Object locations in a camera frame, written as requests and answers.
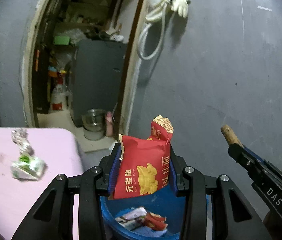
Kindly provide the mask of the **brown cork cylinder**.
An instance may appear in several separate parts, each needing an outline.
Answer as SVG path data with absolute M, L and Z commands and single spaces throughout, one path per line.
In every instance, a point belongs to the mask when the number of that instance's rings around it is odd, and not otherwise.
M 228 145 L 238 144 L 239 146 L 243 147 L 243 144 L 238 139 L 238 137 L 236 136 L 236 134 L 234 133 L 234 131 L 231 129 L 230 126 L 223 125 L 220 128 L 220 130 L 221 130 L 221 133 L 223 134 L 226 142 L 228 143 Z

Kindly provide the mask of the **red noodle wrapper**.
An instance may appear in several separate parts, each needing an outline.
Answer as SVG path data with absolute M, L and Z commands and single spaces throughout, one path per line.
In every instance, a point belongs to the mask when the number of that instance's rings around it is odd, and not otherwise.
M 159 115 L 148 139 L 119 136 L 121 162 L 113 199 L 150 195 L 168 184 L 173 134 L 170 120 Z

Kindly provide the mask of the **red paper gift bag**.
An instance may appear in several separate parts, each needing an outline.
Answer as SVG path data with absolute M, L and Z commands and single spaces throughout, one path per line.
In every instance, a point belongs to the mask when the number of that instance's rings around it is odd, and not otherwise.
M 148 212 L 144 218 L 143 225 L 151 228 L 154 231 L 165 230 L 168 226 L 166 218 L 160 215 Z

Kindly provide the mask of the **white green torn package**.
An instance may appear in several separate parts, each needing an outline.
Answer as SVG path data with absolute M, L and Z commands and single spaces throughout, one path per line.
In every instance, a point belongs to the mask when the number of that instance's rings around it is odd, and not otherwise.
M 136 209 L 132 209 L 122 216 L 116 217 L 115 220 L 125 229 L 132 231 L 143 225 L 143 221 L 147 213 L 147 210 L 141 206 Z

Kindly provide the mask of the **light blue cloth rag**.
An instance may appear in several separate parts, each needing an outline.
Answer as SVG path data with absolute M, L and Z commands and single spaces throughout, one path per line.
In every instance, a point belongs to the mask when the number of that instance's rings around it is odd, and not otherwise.
M 136 233 L 136 234 L 139 234 L 141 236 L 144 236 L 144 237 L 157 238 L 157 237 L 161 237 L 164 234 L 166 234 L 167 233 L 167 229 L 156 231 L 156 230 L 153 230 L 150 227 L 141 226 L 141 227 L 138 227 L 138 228 L 134 229 L 132 232 Z

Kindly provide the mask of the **blue trash bucket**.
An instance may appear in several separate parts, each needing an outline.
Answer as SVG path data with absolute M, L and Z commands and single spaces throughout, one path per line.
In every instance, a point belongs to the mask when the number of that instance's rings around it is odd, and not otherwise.
M 206 239 L 211 238 L 211 196 L 206 195 L 205 222 L 199 230 L 187 232 L 191 207 L 188 197 L 177 196 L 172 186 L 154 194 L 125 199 L 101 197 L 101 211 L 105 226 L 111 232 L 109 239 Z

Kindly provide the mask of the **steel pot on floor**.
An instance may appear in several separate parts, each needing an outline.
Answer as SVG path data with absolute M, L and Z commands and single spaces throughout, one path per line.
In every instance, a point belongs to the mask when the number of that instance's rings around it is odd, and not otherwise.
M 102 109 L 91 109 L 81 116 L 86 139 L 98 141 L 105 136 L 105 114 Z

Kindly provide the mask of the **crumpled white green wrapper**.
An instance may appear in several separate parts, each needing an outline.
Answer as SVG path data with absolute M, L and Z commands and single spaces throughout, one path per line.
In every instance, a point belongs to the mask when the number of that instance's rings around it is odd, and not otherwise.
M 10 165 L 11 175 L 18 180 L 39 180 L 44 174 L 46 163 L 34 155 L 22 154 Z

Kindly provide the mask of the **wooden door frame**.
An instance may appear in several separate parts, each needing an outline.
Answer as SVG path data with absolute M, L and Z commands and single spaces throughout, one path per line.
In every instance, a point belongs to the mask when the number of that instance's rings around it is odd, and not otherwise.
M 76 127 L 92 109 L 119 109 L 140 0 L 40 0 L 23 57 L 25 118 L 69 108 Z

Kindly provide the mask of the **white gloves on wall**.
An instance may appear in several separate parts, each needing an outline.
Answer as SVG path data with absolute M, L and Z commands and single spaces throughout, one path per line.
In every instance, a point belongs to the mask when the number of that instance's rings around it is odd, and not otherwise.
M 158 22 L 170 11 L 177 13 L 182 18 L 187 18 L 190 3 L 191 0 L 150 0 L 150 11 L 145 16 L 145 22 Z

